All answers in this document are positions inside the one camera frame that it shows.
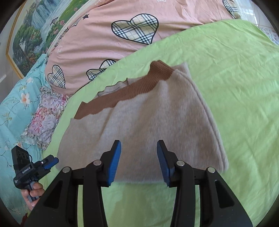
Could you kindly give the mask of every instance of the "beige sweater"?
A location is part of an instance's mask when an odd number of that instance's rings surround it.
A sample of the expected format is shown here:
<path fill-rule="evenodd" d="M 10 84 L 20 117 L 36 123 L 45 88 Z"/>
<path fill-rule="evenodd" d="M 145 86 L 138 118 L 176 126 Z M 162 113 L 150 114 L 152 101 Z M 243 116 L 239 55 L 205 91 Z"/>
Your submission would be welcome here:
<path fill-rule="evenodd" d="M 157 141 L 194 168 L 228 168 L 228 160 L 213 116 L 191 79 L 187 64 L 171 68 L 152 62 L 139 80 L 100 93 L 81 103 L 58 151 L 58 169 L 83 168 L 122 144 L 116 181 L 162 181 Z"/>

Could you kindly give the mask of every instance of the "human hand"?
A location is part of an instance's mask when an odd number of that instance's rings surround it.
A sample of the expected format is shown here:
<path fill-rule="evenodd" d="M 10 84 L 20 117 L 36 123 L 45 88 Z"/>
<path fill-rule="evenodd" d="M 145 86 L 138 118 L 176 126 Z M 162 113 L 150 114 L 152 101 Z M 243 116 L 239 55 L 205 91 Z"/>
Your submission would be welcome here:
<path fill-rule="evenodd" d="M 40 184 L 39 182 L 35 182 L 33 184 L 33 190 L 30 192 L 30 195 L 32 197 L 42 196 L 44 192 L 45 192 L 45 190 L 43 189 L 43 185 Z M 27 189 L 21 189 L 21 194 L 22 194 L 22 197 L 24 198 L 28 208 L 30 210 L 33 210 L 34 206 L 37 204 L 39 199 L 37 199 L 33 202 L 29 202 L 29 199 L 27 198 L 27 196 L 29 195 L 29 192 Z"/>

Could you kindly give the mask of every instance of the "finger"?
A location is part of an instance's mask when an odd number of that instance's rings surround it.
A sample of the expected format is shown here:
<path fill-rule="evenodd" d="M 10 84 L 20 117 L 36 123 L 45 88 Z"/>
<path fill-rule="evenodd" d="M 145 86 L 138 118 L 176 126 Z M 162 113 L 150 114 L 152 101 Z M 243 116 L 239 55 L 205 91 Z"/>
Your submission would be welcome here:
<path fill-rule="evenodd" d="M 45 190 L 43 188 L 40 188 L 40 189 L 32 190 L 30 192 L 30 195 L 32 197 L 41 196 L 41 195 L 43 195 L 44 192 L 45 192 Z"/>
<path fill-rule="evenodd" d="M 39 201 L 39 199 L 40 199 L 40 198 L 38 198 L 37 200 L 31 202 L 31 206 L 34 207 L 34 206 L 37 204 L 37 202 Z"/>
<path fill-rule="evenodd" d="M 39 182 L 33 184 L 33 189 L 40 189 L 40 188 L 43 188 L 43 185 L 40 184 Z"/>
<path fill-rule="evenodd" d="M 27 198 L 27 196 L 29 195 L 29 191 L 27 189 L 22 189 L 21 194 L 25 201 L 29 201 Z"/>

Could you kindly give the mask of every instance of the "brown ribbed trim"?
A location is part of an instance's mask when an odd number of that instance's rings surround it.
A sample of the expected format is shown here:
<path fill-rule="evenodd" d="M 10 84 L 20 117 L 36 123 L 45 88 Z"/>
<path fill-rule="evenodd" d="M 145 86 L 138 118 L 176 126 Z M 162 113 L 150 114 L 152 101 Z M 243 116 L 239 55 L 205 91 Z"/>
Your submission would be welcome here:
<path fill-rule="evenodd" d="M 174 70 L 162 61 L 151 62 L 146 76 L 137 82 L 116 92 L 95 98 L 89 103 L 82 102 L 76 112 L 75 119 L 82 119 L 89 114 L 97 114 L 105 108 L 113 108 L 119 101 L 128 100 L 139 94 L 151 91 L 159 80 L 170 78 Z"/>

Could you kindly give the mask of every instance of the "black star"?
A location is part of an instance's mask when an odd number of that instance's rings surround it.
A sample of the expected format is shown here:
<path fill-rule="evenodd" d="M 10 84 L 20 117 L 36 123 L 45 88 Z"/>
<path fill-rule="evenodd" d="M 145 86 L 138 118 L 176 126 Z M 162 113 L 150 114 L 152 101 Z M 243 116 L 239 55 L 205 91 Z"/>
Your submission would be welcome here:
<path fill-rule="evenodd" d="M 85 19 L 85 18 L 89 18 L 89 16 L 88 16 L 88 15 L 89 15 L 89 14 L 84 15 L 83 19 Z"/>

